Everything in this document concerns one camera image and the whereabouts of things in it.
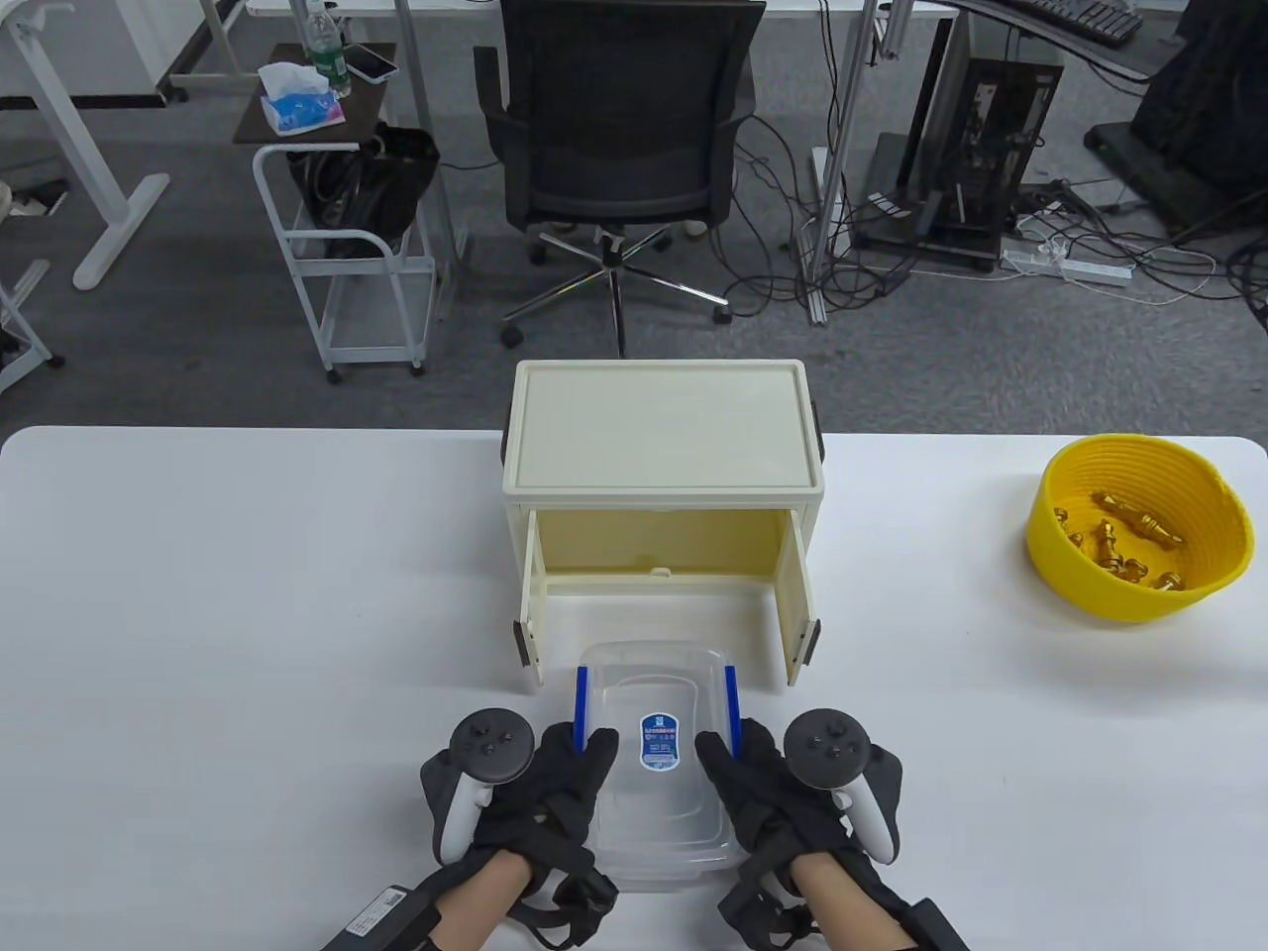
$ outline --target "black office chair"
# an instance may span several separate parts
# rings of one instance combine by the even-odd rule
[[[626,274],[708,301],[714,321],[730,323],[725,298],[629,261],[667,243],[673,222],[713,228],[730,213],[735,133],[754,108],[748,47],[765,9],[760,0],[503,0],[510,105],[497,51],[474,52],[489,145],[506,171],[506,218],[520,231],[593,224],[598,245],[540,235],[591,269],[506,314],[507,347],[524,341],[520,317],[606,279],[625,356]],[[658,227],[629,242],[630,224]]]

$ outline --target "plastic container lid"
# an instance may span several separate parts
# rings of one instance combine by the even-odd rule
[[[735,668],[687,642],[598,644],[577,668],[578,746],[596,729],[620,734],[595,808],[595,865],[625,890],[667,891],[743,855],[730,819],[696,760],[695,737],[714,730],[734,748]]]

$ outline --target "vr controller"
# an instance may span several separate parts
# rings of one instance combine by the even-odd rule
[[[809,710],[789,724],[784,734],[789,770],[812,789],[832,792],[841,822],[853,828],[874,861],[889,865],[898,858],[898,782],[902,767],[881,766],[872,757],[871,739],[858,720],[839,710]],[[886,775],[896,771],[896,775]],[[889,809],[881,809],[872,784]]]
[[[422,765],[418,777],[432,813],[431,851],[441,865],[467,855],[481,809],[493,801],[493,787],[524,775],[536,738],[514,710],[478,710],[458,724],[449,748]]]

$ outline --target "cabinet door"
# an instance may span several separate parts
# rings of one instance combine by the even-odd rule
[[[822,625],[814,614],[810,578],[805,569],[805,545],[798,512],[782,514],[780,557],[775,566],[775,607],[780,618],[784,663],[789,686],[796,683],[801,668],[810,663]]]
[[[538,514],[535,511],[529,512],[522,577],[520,616],[514,623],[515,645],[520,652],[520,663],[525,667],[535,667],[538,683],[545,683],[539,644],[541,643],[547,612],[547,568],[541,558],[541,539],[538,538]]]

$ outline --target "yellow bowl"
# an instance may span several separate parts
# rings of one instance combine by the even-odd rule
[[[1167,550],[1137,536],[1092,501],[1097,491],[1149,512],[1184,543]],[[1055,507],[1069,512],[1064,527]],[[1102,519],[1115,525],[1118,553],[1149,566],[1139,585],[1093,560],[1094,530]],[[1084,535],[1082,550],[1068,538],[1075,531]],[[1047,464],[1026,547],[1044,581],[1066,601],[1098,618],[1135,624],[1179,611],[1231,585],[1250,564],[1255,543],[1240,500],[1206,459],[1164,439],[1107,434],[1071,443]],[[1177,572],[1184,588],[1155,590],[1164,572]]]

